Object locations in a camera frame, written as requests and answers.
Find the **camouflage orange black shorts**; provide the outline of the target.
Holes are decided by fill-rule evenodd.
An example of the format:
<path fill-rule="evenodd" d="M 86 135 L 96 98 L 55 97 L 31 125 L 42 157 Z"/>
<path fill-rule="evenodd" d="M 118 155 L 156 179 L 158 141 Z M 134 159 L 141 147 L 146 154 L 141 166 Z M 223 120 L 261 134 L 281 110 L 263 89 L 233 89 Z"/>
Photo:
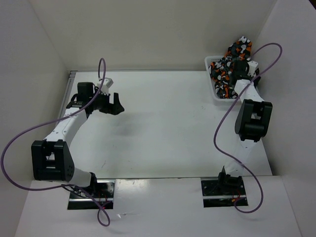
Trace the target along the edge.
<path fill-rule="evenodd" d="M 218 62 L 211 62 L 209 66 L 210 76 L 215 81 L 215 91 L 221 99 L 235 99 L 237 93 L 234 91 L 237 80 L 233 80 L 232 72 L 235 61 L 251 61 L 252 41 L 242 36 L 227 49 L 226 54 Z"/>

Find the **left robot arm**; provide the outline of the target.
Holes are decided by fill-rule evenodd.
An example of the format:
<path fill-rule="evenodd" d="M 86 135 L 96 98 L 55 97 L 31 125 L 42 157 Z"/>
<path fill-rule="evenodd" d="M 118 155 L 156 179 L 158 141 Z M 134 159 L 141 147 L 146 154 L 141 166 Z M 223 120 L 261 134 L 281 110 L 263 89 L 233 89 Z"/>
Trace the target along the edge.
<path fill-rule="evenodd" d="M 65 120 L 58 122 L 53 131 L 41 141 L 31 145 L 33 175 L 38 181 L 61 181 L 81 187 L 81 192 L 91 198 L 99 186 L 96 175 L 75 167 L 69 146 L 80 127 L 94 111 L 118 115 L 124 112 L 118 93 L 110 102 L 109 89 L 113 81 L 106 78 L 96 85 L 91 82 L 77 84 L 78 92 L 65 110 Z"/>

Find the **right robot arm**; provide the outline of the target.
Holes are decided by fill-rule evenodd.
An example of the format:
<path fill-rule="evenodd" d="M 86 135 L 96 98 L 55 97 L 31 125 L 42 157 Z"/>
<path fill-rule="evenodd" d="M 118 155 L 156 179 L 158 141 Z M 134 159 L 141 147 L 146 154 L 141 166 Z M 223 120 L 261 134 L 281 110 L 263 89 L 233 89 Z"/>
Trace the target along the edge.
<path fill-rule="evenodd" d="M 232 85 L 237 94 L 242 92 L 239 98 L 242 105 L 235 122 L 239 144 L 233 156 L 240 162 L 233 160 L 227 163 L 219 173 L 216 187 L 222 194 L 228 194 L 241 186 L 244 171 L 242 165 L 247 164 L 251 150 L 268 131 L 273 106 L 264 101 L 256 90 L 260 77 L 251 82 L 257 72 L 258 63 L 255 61 L 234 62 Z"/>

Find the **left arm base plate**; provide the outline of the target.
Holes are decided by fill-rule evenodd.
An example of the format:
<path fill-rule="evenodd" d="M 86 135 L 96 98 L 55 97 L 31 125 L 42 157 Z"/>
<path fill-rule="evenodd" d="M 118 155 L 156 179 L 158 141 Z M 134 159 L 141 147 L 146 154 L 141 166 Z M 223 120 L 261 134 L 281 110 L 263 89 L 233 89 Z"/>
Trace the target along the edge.
<path fill-rule="evenodd" d="M 114 207 L 114 180 L 98 180 L 95 193 L 91 193 L 88 188 L 86 192 L 96 199 L 96 201 L 105 209 L 111 210 Z M 96 210 L 99 207 L 83 191 L 78 188 L 69 188 L 71 190 L 68 200 L 68 210 Z"/>

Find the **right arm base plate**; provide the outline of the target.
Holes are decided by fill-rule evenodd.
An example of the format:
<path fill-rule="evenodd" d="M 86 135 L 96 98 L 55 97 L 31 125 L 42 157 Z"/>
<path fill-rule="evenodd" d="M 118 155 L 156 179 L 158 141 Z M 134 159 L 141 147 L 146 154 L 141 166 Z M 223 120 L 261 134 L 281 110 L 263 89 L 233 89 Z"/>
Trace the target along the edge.
<path fill-rule="evenodd" d="M 220 187 L 217 178 L 201 179 L 202 200 L 204 208 L 248 206 L 246 191 L 243 181 L 233 188 Z"/>

